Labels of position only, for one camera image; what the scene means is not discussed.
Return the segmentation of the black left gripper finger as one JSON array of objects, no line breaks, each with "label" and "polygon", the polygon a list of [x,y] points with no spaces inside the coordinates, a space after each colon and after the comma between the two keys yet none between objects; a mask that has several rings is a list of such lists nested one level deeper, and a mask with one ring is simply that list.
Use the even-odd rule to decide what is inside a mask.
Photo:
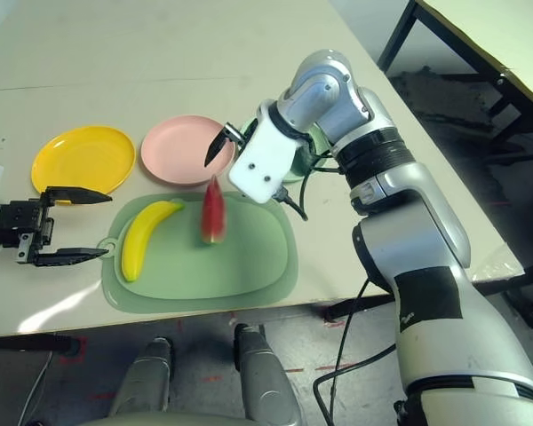
[{"label": "black left gripper finger", "polygon": [[104,193],[77,186],[48,186],[40,196],[41,213],[47,216],[48,209],[55,205],[56,201],[68,201],[70,204],[90,205],[112,201],[112,198]]},{"label": "black left gripper finger", "polygon": [[80,264],[108,253],[105,248],[60,248],[54,253],[38,253],[34,266],[67,266]]}]

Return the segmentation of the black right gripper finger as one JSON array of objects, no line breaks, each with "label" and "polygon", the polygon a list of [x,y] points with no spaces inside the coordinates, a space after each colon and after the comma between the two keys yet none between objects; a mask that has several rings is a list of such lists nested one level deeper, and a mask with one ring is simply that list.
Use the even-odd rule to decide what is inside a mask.
[{"label": "black right gripper finger", "polygon": [[203,165],[205,167],[207,167],[219,155],[227,141],[233,141],[233,129],[233,126],[229,122],[226,122],[219,133],[211,141],[204,159]]}]

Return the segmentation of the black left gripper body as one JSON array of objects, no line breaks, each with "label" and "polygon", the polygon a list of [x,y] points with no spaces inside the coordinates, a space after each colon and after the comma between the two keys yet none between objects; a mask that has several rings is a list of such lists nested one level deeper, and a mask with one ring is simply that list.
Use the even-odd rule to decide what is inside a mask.
[{"label": "black left gripper body", "polygon": [[40,199],[0,204],[0,251],[14,249],[15,261],[33,264],[44,246],[51,244],[53,219],[41,213]]}]

